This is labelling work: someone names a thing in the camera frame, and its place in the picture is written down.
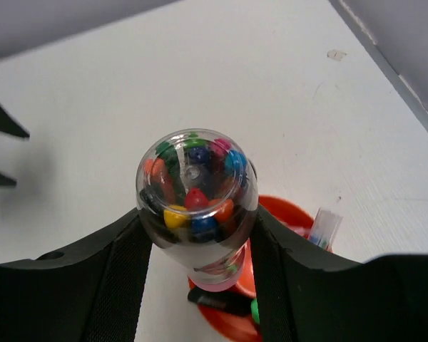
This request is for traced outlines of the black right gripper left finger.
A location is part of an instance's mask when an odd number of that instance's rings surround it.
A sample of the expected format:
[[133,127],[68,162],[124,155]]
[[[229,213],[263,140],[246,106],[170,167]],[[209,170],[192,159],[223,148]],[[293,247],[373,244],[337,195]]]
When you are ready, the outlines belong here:
[[38,259],[0,264],[0,341],[134,341],[151,247],[132,209]]

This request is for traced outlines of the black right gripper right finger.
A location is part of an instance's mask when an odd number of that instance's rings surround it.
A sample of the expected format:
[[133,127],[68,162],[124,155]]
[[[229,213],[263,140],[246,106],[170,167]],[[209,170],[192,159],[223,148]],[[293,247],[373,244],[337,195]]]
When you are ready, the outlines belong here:
[[296,341],[428,341],[428,254],[358,263],[293,242],[285,264]]

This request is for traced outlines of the green highlighter marker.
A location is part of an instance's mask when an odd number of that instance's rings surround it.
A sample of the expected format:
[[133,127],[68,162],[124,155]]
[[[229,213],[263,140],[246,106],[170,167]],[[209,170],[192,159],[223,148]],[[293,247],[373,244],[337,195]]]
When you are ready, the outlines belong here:
[[250,310],[251,310],[251,316],[254,320],[254,322],[259,325],[260,324],[260,316],[258,311],[258,300],[253,299],[250,304]]

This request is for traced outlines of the yellow highlighter marker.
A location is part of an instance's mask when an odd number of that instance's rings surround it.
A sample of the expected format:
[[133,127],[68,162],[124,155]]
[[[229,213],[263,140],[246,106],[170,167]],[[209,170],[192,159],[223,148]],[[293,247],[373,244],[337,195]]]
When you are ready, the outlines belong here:
[[197,286],[188,292],[189,302],[234,316],[246,317],[251,314],[253,300],[234,291],[210,292]]

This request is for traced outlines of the blue gel pen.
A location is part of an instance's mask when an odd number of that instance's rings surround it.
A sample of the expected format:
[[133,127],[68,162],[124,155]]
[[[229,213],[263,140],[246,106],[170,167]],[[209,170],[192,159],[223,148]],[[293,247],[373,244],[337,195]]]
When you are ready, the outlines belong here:
[[307,239],[324,250],[331,250],[342,219],[328,209],[319,208]]

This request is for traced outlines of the pink lid marker tube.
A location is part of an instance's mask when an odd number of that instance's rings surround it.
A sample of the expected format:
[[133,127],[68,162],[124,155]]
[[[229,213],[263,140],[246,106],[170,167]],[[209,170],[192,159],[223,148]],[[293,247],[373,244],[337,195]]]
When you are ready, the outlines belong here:
[[228,136],[189,128],[155,142],[136,171],[136,206],[153,243],[207,291],[242,275],[259,194],[255,168]]

